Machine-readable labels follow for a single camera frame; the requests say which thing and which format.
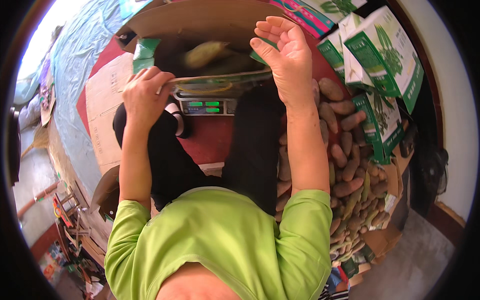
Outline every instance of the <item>fingernail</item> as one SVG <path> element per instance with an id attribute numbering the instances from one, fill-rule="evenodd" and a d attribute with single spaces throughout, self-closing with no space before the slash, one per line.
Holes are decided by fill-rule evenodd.
<path id="1" fill-rule="evenodd" d="M 257 48 L 261 43 L 262 41 L 257 37 L 254 37 L 250 40 L 250 46 L 252 48 Z"/>

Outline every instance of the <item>green t-shirt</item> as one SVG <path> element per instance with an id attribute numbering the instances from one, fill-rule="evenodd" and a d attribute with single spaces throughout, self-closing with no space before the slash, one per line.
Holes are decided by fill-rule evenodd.
<path id="1" fill-rule="evenodd" d="M 154 300 L 185 262 L 201 263 L 242 299 L 318 299 L 330 275 L 330 196 L 303 190 L 280 226 L 248 197 L 228 190 L 180 196 L 150 219 L 119 204 L 105 274 L 118 300 Z"/>

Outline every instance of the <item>hand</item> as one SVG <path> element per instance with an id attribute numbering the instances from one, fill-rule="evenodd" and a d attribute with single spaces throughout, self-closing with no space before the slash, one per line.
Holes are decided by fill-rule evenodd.
<path id="1" fill-rule="evenodd" d="M 172 78 L 175 78 L 172 73 L 162 72 L 157 67 L 142 69 L 130 76 L 122 93 L 127 112 L 127 126 L 150 132 L 165 109 L 168 95 L 174 85 L 166 82 Z"/>
<path id="2" fill-rule="evenodd" d="M 255 33 L 276 43 L 278 50 L 254 37 L 251 47 L 270 66 L 278 95 L 287 108 L 310 106 L 312 94 L 312 53 L 298 25 L 270 16 L 257 22 Z"/>

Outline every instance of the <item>blue tarp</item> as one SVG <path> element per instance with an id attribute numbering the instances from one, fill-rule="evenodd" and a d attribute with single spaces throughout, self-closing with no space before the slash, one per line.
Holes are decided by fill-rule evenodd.
<path id="1" fill-rule="evenodd" d="M 119 0 L 92 0 L 67 22 L 51 52 L 57 99 L 55 123 L 73 169 L 90 197 L 101 173 L 76 104 L 99 54 L 125 20 Z"/>

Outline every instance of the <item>black pants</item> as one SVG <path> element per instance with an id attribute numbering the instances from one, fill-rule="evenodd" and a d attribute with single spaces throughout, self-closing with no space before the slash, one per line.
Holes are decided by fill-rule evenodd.
<path id="1" fill-rule="evenodd" d="M 278 139 L 284 114 L 285 105 L 274 84 L 244 93 L 238 100 L 230 153 L 220 178 L 206 176 L 194 163 L 175 136 L 177 119 L 164 111 L 148 135 L 151 194 L 157 210 L 190 189 L 220 186 L 249 197 L 274 216 Z M 120 147 L 126 120 L 122 104 L 113 120 Z"/>

